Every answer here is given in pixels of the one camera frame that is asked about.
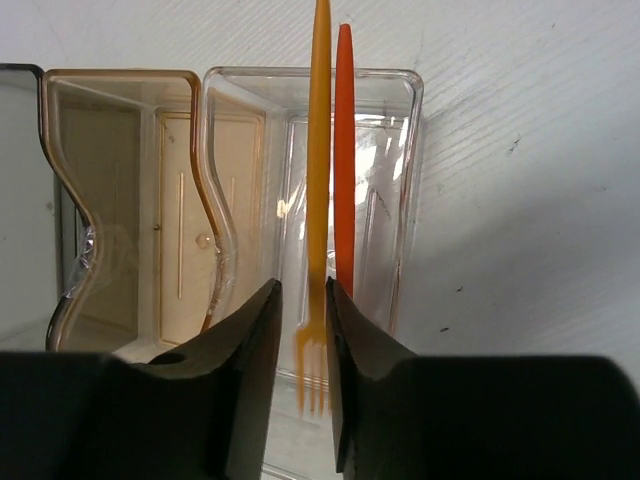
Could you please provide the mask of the yellow plastic fork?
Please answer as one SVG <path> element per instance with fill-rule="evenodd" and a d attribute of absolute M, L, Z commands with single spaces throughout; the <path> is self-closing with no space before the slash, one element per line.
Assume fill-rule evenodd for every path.
<path fill-rule="evenodd" d="M 325 278 L 331 157 L 330 3 L 315 2 L 308 108 L 306 244 L 308 319 L 295 335 L 298 407 L 325 409 Z"/>

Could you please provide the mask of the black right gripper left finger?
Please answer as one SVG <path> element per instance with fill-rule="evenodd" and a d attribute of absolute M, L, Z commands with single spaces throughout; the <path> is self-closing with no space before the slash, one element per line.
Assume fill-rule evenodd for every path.
<path fill-rule="evenodd" d="M 236 312 L 147 363 L 1 356 L 5 479 L 256 479 L 282 319 L 267 281 Z"/>

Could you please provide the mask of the orange plastic fork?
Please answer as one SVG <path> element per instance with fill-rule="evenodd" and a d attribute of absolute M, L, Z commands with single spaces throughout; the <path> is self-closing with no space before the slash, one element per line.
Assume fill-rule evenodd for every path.
<path fill-rule="evenodd" d="M 355 259 L 355 75 L 352 31 L 339 28 L 334 112 L 334 246 L 336 275 L 354 292 Z"/>

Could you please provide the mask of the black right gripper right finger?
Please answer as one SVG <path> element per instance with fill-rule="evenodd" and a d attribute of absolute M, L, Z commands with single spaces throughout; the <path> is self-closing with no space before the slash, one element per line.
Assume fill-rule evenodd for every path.
<path fill-rule="evenodd" d="M 346 479 L 635 479 L 639 397 L 599 356 L 420 356 L 326 283 Z"/>

